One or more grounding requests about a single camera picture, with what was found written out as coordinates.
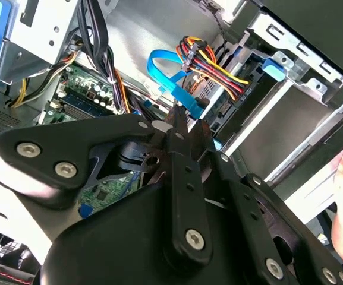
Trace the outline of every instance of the red wire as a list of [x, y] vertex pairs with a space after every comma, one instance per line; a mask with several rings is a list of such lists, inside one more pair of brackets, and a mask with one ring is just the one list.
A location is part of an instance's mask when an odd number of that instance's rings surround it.
[[11, 275], [9, 275], [9, 274], [7, 274], [7, 273], [3, 273], [1, 270], [0, 270], [0, 275], [2, 275], [2, 276], [4, 276], [4, 277], [7, 277], [7, 278], [9, 278], [9, 279], [11, 279], [11, 280], [14, 280], [14, 281], [16, 281], [16, 282], [19, 282], [19, 283], [21, 283], [21, 284], [26, 284], [26, 285], [31, 285], [31, 284], [32, 284], [32, 282], [26, 282], [26, 281], [24, 281], [24, 280], [22, 280], [22, 279], [16, 278], [16, 277], [11, 276]]
[[[183, 51], [185, 53], [188, 53], [188, 50], [187, 50], [187, 47], [185, 46], [185, 44], [183, 43], [182, 44], [182, 48], [183, 48]], [[206, 65], [204, 64], [202, 61], [198, 60], [197, 58], [194, 60], [197, 64], [200, 64], [200, 65], [204, 65], [206, 68], [209, 69], [209, 71], [211, 73], [213, 73], [215, 76], [219, 77], [221, 80], [223, 80], [224, 82], [226, 82], [228, 85], [230, 85], [232, 88], [234, 88], [235, 90], [237, 90], [238, 92], [242, 93], [243, 90], [237, 86], [236, 84], [234, 84], [232, 81], [230, 81], [229, 79], [227, 79], [226, 77], [224, 77], [222, 74], [220, 74], [219, 72], [217, 72], [214, 68], [212, 68], [211, 66], [209, 65]]]

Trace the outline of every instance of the cable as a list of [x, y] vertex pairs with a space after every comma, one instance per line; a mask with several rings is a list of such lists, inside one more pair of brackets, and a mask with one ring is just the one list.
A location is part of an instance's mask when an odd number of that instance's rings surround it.
[[126, 91], [125, 91], [125, 87], [124, 84], [122, 83], [122, 78], [119, 76], [117, 70], [115, 70], [115, 75], [116, 75], [116, 79], [118, 82], [118, 86], [120, 88], [121, 94], [122, 94], [122, 100], [124, 101], [124, 107], [127, 113], [131, 113], [130, 110], [130, 104], [126, 95]]
[[49, 78], [45, 79], [45, 81], [38, 88], [38, 90], [36, 90], [32, 94], [26, 96], [23, 99], [23, 101], [21, 103], [17, 104], [16, 106], [14, 106], [14, 108], [20, 107], [20, 106], [22, 106], [28, 102], [31, 102], [31, 101], [38, 99], [48, 89], [48, 87], [50, 87], [50, 85], [52, 84], [52, 81], [56, 78], [56, 76], [58, 74], [60, 74], [64, 69], [66, 69], [69, 65], [71, 65], [74, 62], [77, 55], [78, 55], [78, 53], [74, 52], [73, 57], [66, 64], [64, 64], [62, 67], [58, 68], [57, 70], [55, 70]]
[[212, 81], [214, 81], [215, 83], [219, 84], [221, 87], [224, 88], [225, 91], [228, 92], [228, 94], [231, 96], [231, 98], [232, 98], [234, 101], [237, 100], [237, 98], [236, 98], [236, 96], [234, 95], [234, 93], [233, 93], [227, 86], [225, 86], [224, 84], [220, 83], [218, 80], [216, 80], [215, 78], [213, 78], [211, 75], [209, 75], [209, 74], [207, 74], [207, 73], [205, 73], [205, 72], [203, 72], [203, 71], [200, 71], [200, 70], [198, 70], [198, 69], [195, 69], [195, 68], [191, 68], [191, 70], [192, 70], [192, 71], [195, 71], [195, 72], [197, 72], [197, 73], [199, 73], [199, 74], [201, 74], [201, 75], [204, 75], [204, 76], [208, 77], [209, 79], [211, 79]]
[[213, 9], [213, 7], [207, 2], [207, 0], [203, 0], [204, 4], [206, 4], [207, 8], [211, 11], [213, 17], [215, 18], [215, 21], [216, 23], [218, 24], [218, 27], [219, 27], [219, 30], [220, 30], [220, 33], [223, 37], [223, 44], [218, 48], [218, 50], [224, 48], [224, 55], [225, 55], [225, 51], [226, 51], [226, 43], [228, 42], [225, 38], [225, 31], [224, 31], [224, 28], [222, 26], [222, 24], [220, 23], [220, 20], [219, 20], [219, 17], [217, 15], [218, 13], [218, 10], [217, 9]]
[[19, 278], [17, 278], [17, 277], [14, 277], [14, 276], [12, 276], [12, 275], [9, 275], [9, 274], [7, 274], [7, 273], [3, 273], [1, 270], [0, 270], [0, 275], [1, 275], [1, 276], [4, 276], [4, 277], [6, 277], [6, 278], [9, 278], [9, 279], [11, 279], [11, 280], [14, 280], [15, 282], [21, 283], [21, 284], [27, 284], [27, 285], [31, 285], [31, 284], [32, 284], [32, 282], [27, 282], [27, 281], [24, 281], [24, 280], [19, 279]]
[[22, 88], [20, 91], [20, 94], [18, 95], [18, 97], [15, 99], [15, 103], [11, 105], [11, 107], [16, 107], [18, 104], [20, 104], [25, 96], [26, 93], [26, 89], [27, 89], [27, 81], [26, 79], [22, 79]]
[[[183, 55], [185, 56], [188, 53], [188, 49], [186, 48], [185, 44], [180, 42], [179, 44], [179, 48], [181, 49], [181, 52], [183, 53]], [[177, 47], [177, 53], [181, 59], [181, 61], [183, 61], [183, 59], [181, 58], [180, 53], [178, 52], [178, 47]], [[192, 65], [193, 67], [203, 67], [205, 70], [211, 72], [213, 75], [217, 76], [220, 80], [224, 81], [225, 84], [230, 85], [234, 90], [238, 91], [238, 92], [243, 92], [241, 88], [244, 88], [243, 85], [239, 86], [238, 82], [233, 82], [232, 79], [230, 79], [229, 77], [227, 77], [225, 74], [220, 73], [220, 71], [218, 71], [217, 69], [214, 69], [213, 67], [211, 67], [208, 64], [205, 64], [203, 61], [203, 58], [200, 58], [199, 55], [197, 55], [197, 57], [199, 59], [195, 59], [194, 61], [196, 63], [198, 63], [198, 66], [196, 65]]]
[[[195, 40], [201, 40], [198, 37], [187, 37], [187, 41], [188, 44], [190, 45], [190, 47], [192, 47], [193, 45], [193, 41]], [[230, 74], [228, 71], [224, 70], [221, 66], [217, 65], [216, 63], [214, 63], [202, 50], [199, 50], [199, 54], [201, 54], [201, 56], [209, 63], [211, 64], [213, 67], [217, 68], [218, 70], [220, 70], [222, 73], [224, 73], [226, 76], [228, 76], [230, 79], [239, 82], [239, 83], [243, 83], [243, 84], [249, 84], [249, 81], [246, 80], [242, 80], [239, 79], [235, 76], [233, 76], [232, 74]]]

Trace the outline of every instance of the black wire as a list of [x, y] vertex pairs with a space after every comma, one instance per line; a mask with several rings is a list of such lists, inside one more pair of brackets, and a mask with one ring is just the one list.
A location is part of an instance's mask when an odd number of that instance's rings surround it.
[[93, 58], [93, 46], [89, 39], [89, 34], [88, 34], [88, 29], [87, 29], [87, 20], [86, 20], [83, 1], [80, 1], [80, 5], [77, 10], [77, 20], [78, 20], [81, 38], [83, 39], [84, 47], [87, 50], [87, 55]]
[[[90, 27], [90, 26], [87, 26], [87, 29], [92, 31], [92, 27]], [[67, 43], [68, 44], [66, 45], [67, 48], [71, 45], [72, 40], [75, 38], [75, 36], [79, 30], [80, 30], [80, 27], [76, 27], [68, 33], [68, 37], [67, 37]]]
[[222, 47], [224, 48], [224, 52], [226, 51], [226, 43], [228, 42], [225, 38], [225, 30], [222, 26], [222, 24], [220, 23], [219, 17], [217, 15], [218, 10], [214, 7], [212, 7], [212, 5], [210, 3], [207, 2], [207, 0], [203, 0], [204, 4], [206, 4], [207, 8], [209, 9], [209, 11], [212, 13], [213, 17], [215, 18], [215, 21], [220, 29], [221, 35], [223, 37], [223, 44]]

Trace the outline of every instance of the metal frame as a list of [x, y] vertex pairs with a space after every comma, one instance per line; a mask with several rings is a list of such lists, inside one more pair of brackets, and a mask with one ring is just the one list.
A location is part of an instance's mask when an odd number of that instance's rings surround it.
[[256, 19], [249, 25], [249, 29], [253, 30], [273, 47], [291, 51], [329, 82], [332, 83], [338, 80], [340, 87], [343, 85], [343, 75], [340, 72], [291, 34], [270, 15], [260, 12]]
[[21, 23], [27, 5], [17, 2], [17, 16], [7, 39], [50, 64], [58, 62], [80, 0], [39, 0], [32, 26]]

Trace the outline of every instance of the orange wire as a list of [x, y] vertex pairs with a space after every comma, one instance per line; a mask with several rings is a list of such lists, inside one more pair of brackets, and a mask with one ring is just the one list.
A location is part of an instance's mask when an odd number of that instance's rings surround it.
[[217, 64], [217, 63], [218, 63], [218, 60], [217, 60], [217, 58], [216, 58], [216, 55], [215, 55], [215, 53], [213, 52], [213, 49], [212, 49], [209, 45], [207, 45], [206, 51], [208, 51], [209, 55], [211, 56], [212, 61], [213, 61], [215, 64]]
[[124, 87], [124, 83], [122, 83], [122, 79], [119, 76], [117, 69], [115, 69], [115, 74], [116, 74], [116, 80], [117, 83], [119, 84], [119, 88], [121, 89], [121, 93], [122, 93], [122, 99], [124, 101], [124, 105], [125, 105], [125, 109], [127, 113], [130, 113], [130, 106], [129, 106], [129, 101], [128, 101], [128, 97], [126, 95], [126, 91], [125, 91], [125, 87]]

